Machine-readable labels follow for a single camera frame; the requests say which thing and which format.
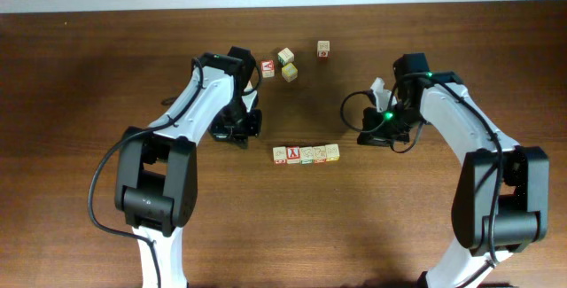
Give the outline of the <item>wooden block yellow side engraved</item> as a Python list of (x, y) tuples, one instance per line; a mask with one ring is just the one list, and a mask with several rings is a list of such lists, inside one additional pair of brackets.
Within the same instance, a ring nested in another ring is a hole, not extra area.
[(338, 144), (326, 144), (325, 152), (326, 152), (327, 161), (337, 161), (340, 159), (340, 151)]

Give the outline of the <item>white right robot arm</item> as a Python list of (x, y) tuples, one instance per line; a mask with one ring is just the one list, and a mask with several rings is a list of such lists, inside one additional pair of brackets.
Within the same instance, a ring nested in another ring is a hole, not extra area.
[(365, 94), (372, 106), (359, 144), (407, 142), (410, 129), (431, 124), (462, 166), (451, 208), (454, 239), (418, 286), (478, 287), (501, 262), (547, 235), (547, 154), (497, 128), (455, 74), (406, 74), (390, 90), (376, 78)]

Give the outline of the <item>wooden block red letter Y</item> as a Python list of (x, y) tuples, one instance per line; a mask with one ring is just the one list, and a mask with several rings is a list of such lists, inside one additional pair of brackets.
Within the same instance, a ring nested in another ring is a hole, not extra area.
[(299, 146), (290, 146), (286, 148), (286, 161), (288, 164), (299, 164), (301, 162)]

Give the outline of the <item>wooden block red bottom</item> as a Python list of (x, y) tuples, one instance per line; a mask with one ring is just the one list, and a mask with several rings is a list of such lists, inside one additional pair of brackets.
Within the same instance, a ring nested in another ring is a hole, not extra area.
[(273, 160), (275, 164), (287, 163), (287, 150), (285, 146), (278, 146), (273, 148)]

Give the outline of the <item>wooden block green letter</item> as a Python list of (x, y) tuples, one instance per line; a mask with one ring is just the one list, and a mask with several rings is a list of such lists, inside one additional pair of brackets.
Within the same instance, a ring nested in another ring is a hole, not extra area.
[(312, 146), (300, 147), (299, 155), (301, 164), (313, 164), (315, 161), (314, 149)]

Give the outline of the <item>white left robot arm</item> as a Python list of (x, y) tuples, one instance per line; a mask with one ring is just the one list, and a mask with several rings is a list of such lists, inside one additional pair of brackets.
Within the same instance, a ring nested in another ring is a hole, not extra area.
[(145, 287), (185, 287), (183, 228), (198, 196), (197, 147), (204, 134), (242, 149), (261, 130), (258, 64), (233, 47), (192, 64), (182, 94), (148, 128), (128, 128), (120, 147), (114, 204), (139, 237)]

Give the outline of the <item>wooden block red side engraved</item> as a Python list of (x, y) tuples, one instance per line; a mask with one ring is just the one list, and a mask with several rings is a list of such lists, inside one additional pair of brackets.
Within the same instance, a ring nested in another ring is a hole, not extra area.
[(323, 163), (327, 160), (326, 147), (324, 145), (313, 147), (314, 163)]

